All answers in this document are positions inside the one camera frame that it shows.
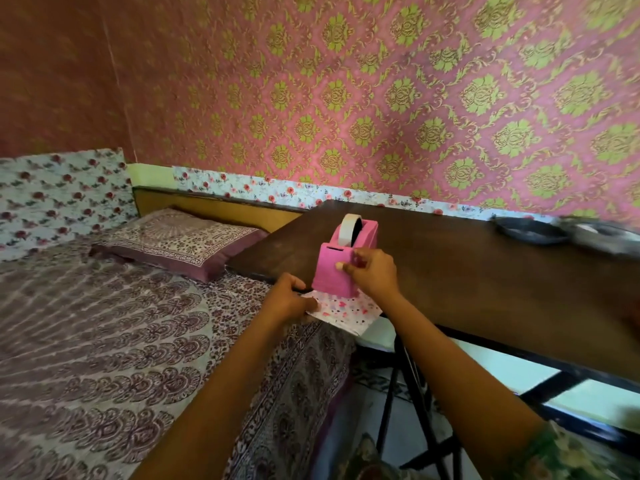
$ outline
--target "white tape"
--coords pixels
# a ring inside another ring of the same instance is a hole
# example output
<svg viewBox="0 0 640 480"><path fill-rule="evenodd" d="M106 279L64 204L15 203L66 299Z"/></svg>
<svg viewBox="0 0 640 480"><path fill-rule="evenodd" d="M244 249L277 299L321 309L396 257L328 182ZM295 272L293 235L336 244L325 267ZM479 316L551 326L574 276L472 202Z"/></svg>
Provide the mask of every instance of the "white tape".
<svg viewBox="0 0 640 480"><path fill-rule="evenodd" d="M357 214L347 214L340 224L340 232L338 233L338 246L351 247L351 241L353 240L353 231L356 227L358 220L362 220Z"/></svg>

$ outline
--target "pillowcase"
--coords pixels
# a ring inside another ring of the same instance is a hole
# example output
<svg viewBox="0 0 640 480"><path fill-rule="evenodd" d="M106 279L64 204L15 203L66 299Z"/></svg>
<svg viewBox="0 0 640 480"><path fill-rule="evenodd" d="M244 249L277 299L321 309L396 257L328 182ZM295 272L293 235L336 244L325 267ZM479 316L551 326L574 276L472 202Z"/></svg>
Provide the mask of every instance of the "pillowcase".
<svg viewBox="0 0 640 480"><path fill-rule="evenodd" d="M162 209L109 233L93 245L92 253L114 254L208 282L224 272L230 258L267 235L261 229Z"/></svg>

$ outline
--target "hand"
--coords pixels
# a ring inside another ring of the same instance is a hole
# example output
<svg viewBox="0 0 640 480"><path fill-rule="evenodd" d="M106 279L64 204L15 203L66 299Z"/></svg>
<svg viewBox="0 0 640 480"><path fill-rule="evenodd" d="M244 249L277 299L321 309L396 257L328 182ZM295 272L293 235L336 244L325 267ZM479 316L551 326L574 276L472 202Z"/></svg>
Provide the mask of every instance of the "hand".
<svg viewBox="0 0 640 480"><path fill-rule="evenodd" d="M286 326L302 318L306 312L317 311L319 306L315 298L303 298L293 291L293 288L304 290L306 287L300 278L283 273L264 297L260 315Z"/></svg>
<svg viewBox="0 0 640 480"><path fill-rule="evenodd" d="M391 256L380 249L358 248L354 252L363 259L364 267L348 263L337 263L336 267L350 275L365 294L377 304L385 297L400 294L396 265Z"/></svg>

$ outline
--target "floral wall border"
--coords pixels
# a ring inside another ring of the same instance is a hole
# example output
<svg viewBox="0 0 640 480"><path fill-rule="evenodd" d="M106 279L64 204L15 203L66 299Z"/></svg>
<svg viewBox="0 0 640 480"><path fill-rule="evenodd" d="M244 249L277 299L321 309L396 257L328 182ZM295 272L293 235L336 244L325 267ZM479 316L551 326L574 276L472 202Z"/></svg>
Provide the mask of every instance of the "floral wall border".
<svg viewBox="0 0 640 480"><path fill-rule="evenodd" d="M501 199L496 199L494 202L496 207L476 207L425 198L345 189L329 185L304 184L268 177L251 177L183 166L173 167L173 179L178 190L203 192L256 202L271 202L301 209L312 209L325 200L343 200L482 221L487 221L492 216L528 217L542 222L551 222L555 218L542 214L501 209L500 206L504 204Z"/></svg>
<svg viewBox="0 0 640 480"><path fill-rule="evenodd" d="M136 217L121 148L0 159L0 261Z"/></svg>

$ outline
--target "paisley bedspread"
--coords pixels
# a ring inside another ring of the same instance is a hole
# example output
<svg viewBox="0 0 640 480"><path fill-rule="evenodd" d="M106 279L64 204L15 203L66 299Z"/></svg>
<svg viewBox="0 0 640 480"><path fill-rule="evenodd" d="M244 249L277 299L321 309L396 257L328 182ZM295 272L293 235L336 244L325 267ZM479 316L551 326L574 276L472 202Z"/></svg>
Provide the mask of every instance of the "paisley bedspread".
<svg viewBox="0 0 640 480"><path fill-rule="evenodd" d="M269 288L90 258L92 239L0 265L1 478L128 478ZM293 327L253 399L227 478L306 475L352 350L327 324Z"/></svg>

